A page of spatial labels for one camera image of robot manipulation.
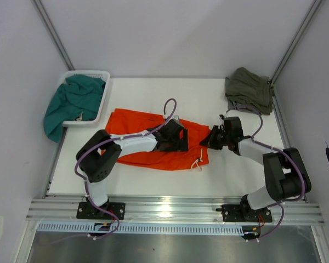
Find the orange shorts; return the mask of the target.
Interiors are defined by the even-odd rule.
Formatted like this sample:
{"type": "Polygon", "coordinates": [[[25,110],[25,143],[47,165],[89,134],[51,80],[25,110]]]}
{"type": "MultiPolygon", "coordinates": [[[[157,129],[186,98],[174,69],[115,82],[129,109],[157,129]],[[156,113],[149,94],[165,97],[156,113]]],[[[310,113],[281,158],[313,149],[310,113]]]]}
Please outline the orange shorts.
{"type": "MultiPolygon", "coordinates": [[[[111,114],[105,130],[111,134],[128,134],[153,128],[164,122],[162,115],[117,108],[111,114]]],[[[206,125],[181,119],[188,130],[187,152],[139,152],[117,160],[120,164],[158,170],[188,170],[194,166],[208,165],[208,149],[200,142],[210,133],[206,125]]]]}

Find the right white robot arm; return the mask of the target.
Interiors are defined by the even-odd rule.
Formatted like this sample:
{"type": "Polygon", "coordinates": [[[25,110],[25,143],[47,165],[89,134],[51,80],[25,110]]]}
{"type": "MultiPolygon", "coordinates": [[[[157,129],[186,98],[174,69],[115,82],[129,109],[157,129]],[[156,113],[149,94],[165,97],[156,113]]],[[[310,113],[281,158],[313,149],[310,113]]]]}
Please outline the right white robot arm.
{"type": "Polygon", "coordinates": [[[310,192],[311,181],[296,148],[281,150],[245,135],[238,117],[221,115],[221,119],[223,124],[215,125],[200,145],[214,150],[227,147],[234,154],[261,164],[264,170],[265,186],[241,198],[240,217],[252,221],[260,210],[286,200],[295,202],[310,192]]]}

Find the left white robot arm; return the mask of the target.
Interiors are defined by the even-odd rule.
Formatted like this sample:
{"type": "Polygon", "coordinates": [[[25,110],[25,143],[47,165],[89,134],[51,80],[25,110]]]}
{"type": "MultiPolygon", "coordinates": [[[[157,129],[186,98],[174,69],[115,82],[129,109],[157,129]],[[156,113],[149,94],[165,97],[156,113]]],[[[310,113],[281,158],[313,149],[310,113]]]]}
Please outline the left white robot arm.
{"type": "Polygon", "coordinates": [[[107,215],[106,178],[117,160],[134,153],[186,152],[188,130],[175,118],[138,133],[116,135],[97,131],[76,155],[75,173],[86,184],[89,213],[96,219],[107,215]]]}

